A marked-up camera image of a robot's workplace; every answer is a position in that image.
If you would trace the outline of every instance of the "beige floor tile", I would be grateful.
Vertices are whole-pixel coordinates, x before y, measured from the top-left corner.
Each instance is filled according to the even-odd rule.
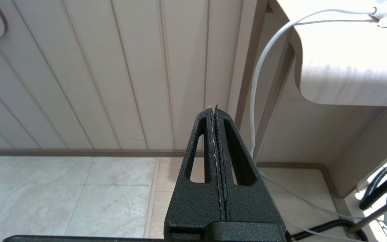
[[[259,168],[259,170],[264,171],[264,173],[271,179],[279,182],[308,201],[311,201],[327,210],[336,211],[331,195],[329,194],[327,185],[320,171],[282,168]],[[270,181],[265,180],[265,183],[281,216],[292,222],[295,222],[305,228],[311,228],[313,226],[338,219],[337,215],[318,210],[312,205],[307,204],[301,199],[289,194],[283,188]],[[288,222],[286,222],[286,228],[291,234],[301,231],[299,228],[289,224]],[[323,233],[347,238],[346,233],[341,227],[335,227]],[[338,240],[311,236],[303,239],[303,242],[304,241],[333,242]]]
[[[156,192],[150,223],[149,238],[163,239],[164,220],[172,192]]]
[[[314,169],[286,169],[286,168],[258,168],[270,179],[279,182],[298,193],[329,193],[324,177],[319,170]],[[265,181],[268,190],[281,191],[272,182]]]
[[[0,183],[83,184],[92,157],[0,157]]]
[[[152,186],[150,188],[149,205],[147,207],[147,217],[146,217],[146,226],[144,228],[144,238],[149,238],[150,229],[151,229],[152,211],[153,211],[153,204],[155,203],[156,182],[158,180],[159,162],[160,162],[160,159],[157,158],[155,162],[155,167],[153,168],[153,180],[152,180]]]
[[[150,225],[149,238],[151,239],[164,238],[164,221],[152,221]]]
[[[149,193],[147,186],[84,185],[65,235],[142,238]]]
[[[160,158],[158,180],[156,185],[157,192],[172,192],[177,182],[183,158]],[[192,182],[204,183],[204,158],[195,158],[190,175]]]
[[[62,236],[81,187],[0,184],[0,241],[13,235]]]
[[[150,186],[156,159],[153,157],[95,157],[85,184]]]
[[[164,221],[172,192],[156,192],[152,210],[152,221]]]

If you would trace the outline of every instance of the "black cable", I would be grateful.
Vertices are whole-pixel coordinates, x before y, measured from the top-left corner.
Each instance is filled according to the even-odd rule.
[[[286,230],[285,232],[285,239],[286,239],[286,242],[292,242],[292,235],[289,233],[288,230]]]
[[[387,168],[383,168],[377,176],[371,181],[371,183],[368,185],[367,190],[365,190],[364,196],[362,197],[361,201],[367,198],[367,196],[370,196],[371,192],[374,191],[379,183],[382,181],[382,179],[387,175]]]
[[[371,207],[371,205],[375,203],[385,193],[387,193],[387,180],[384,181],[379,187],[372,190],[367,197],[362,198],[361,202],[359,203],[359,208],[362,210],[366,210],[367,208]]]
[[[336,219],[336,220],[333,220],[333,221],[330,221],[330,222],[318,225],[316,227],[310,228],[309,230],[320,233],[320,232],[329,230],[329,229],[337,227],[337,226],[352,227],[353,225],[355,225],[355,223],[350,221],[350,220]],[[356,232],[356,234],[359,236],[360,240],[368,241],[367,235],[364,233],[364,231],[359,230],[359,231]],[[292,235],[290,237],[290,240],[287,239],[286,234],[285,234],[285,237],[286,237],[286,241],[291,242],[291,241],[294,241],[294,240],[295,241],[302,240],[302,239],[305,239],[305,238],[307,238],[309,236],[312,236],[312,235],[313,235],[312,233],[309,233],[307,231],[302,231],[302,232],[299,232],[299,233],[296,233],[296,234]]]

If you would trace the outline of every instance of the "textured black plastic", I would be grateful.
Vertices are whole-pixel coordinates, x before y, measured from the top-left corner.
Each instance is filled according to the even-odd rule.
[[[205,231],[206,241],[284,241],[281,226],[273,223],[248,223],[220,221],[209,224]]]
[[[205,183],[198,184],[189,178],[201,135]],[[238,185],[232,182],[231,161]],[[214,114],[206,109],[192,129],[165,218],[164,238],[204,239],[205,228],[218,221],[275,224],[281,235],[273,238],[286,230],[231,117],[220,109]]]

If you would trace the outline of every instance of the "metal rod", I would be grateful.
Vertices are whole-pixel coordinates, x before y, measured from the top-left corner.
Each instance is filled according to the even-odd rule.
[[[377,211],[374,213],[370,214],[370,216],[365,217],[352,227],[348,229],[350,233],[355,233],[358,230],[361,230],[365,225],[369,224],[370,222],[374,221],[378,217],[382,216],[383,213],[387,212],[387,204],[385,204],[383,207],[379,208]]]

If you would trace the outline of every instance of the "white cable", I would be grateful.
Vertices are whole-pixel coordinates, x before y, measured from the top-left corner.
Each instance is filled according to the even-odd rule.
[[[279,187],[283,188],[284,190],[286,190],[287,192],[289,192],[291,195],[293,195],[293,196],[295,196],[295,197],[297,197],[297,198],[303,200],[304,202],[307,202],[308,204],[310,204],[310,205],[312,205],[313,207],[316,207],[316,208],[318,208],[318,209],[320,209],[320,210],[322,210],[322,211],[325,211],[325,212],[328,212],[328,213],[333,213],[333,214],[336,214],[336,215],[338,215],[338,216],[345,217],[345,218],[351,218],[351,219],[364,219],[364,217],[359,217],[359,216],[348,216],[348,215],[344,215],[344,214],[341,214],[341,213],[337,213],[337,212],[334,212],[334,211],[331,211],[331,210],[327,210],[326,208],[322,208],[322,207],[320,207],[320,206],[314,204],[313,202],[310,202],[310,201],[308,201],[307,199],[301,197],[300,195],[294,193],[293,191],[291,191],[289,188],[285,187],[284,185],[282,185],[282,184],[280,184],[280,183],[278,183],[278,182],[276,182],[276,181],[270,179],[269,177],[267,177],[267,176],[265,175],[264,172],[260,171],[259,174],[260,174],[263,178],[267,179],[268,181],[270,181],[270,182],[274,183],[275,185],[278,185]]]
[[[324,9],[317,12],[313,12],[309,15],[306,15],[300,19],[289,21],[286,23],[283,27],[281,27],[270,39],[270,41],[265,46],[264,50],[261,53],[261,56],[258,59],[258,62],[255,66],[255,72],[253,72],[253,79],[252,79],[252,89],[250,91],[250,135],[252,139],[252,146],[250,148],[250,155],[253,157],[253,152],[255,150],[256,141],[255,141],[255,96],[256,96],[256,88],[258,86],[258,78],[259,78],[259,72],[261,71],[262,64],[264,63],[265,57],[267,57],[268,52],[270,52],[270,49],[273,47],[275,42],[280,38],[288,29],[292,28],[294,25],[299,23],[305,18],[308,18],[312,15],[321,13],[321,12],[342,12],[342,13],[348,13],[348,14],[374,14],[376,12],[376,8],[371,8],[368,11],[364,12],[356,12],[356,11],[347,11],[344,9]]]
[[[297,224],[295,222],[292,222],[292,221],[290,221],[288,219],[285,219],[285,218],[283,218],[283,219],[286,220],[286,222],[292,224],[293,226],[298,227],[298,228],[300,228],[300,229],[302,229],[302,230],[304,230],[306,232],[309,232],[311,234],[314,234],[314,235],[318,235],[318,236],[322,236],[322,237],[328,237],[328,238],[333,238],[333,239],[346,240],[346,241],[363,242],[362,240],[357,240],[357,239],[351,239],[351,238],[346,238],[346,237],[339,237],[339,236],[321,234],[321,233],[318,233],[318,232],[306,229],[306,228],[302,227],[301,225],[299,225],[299,224]]]

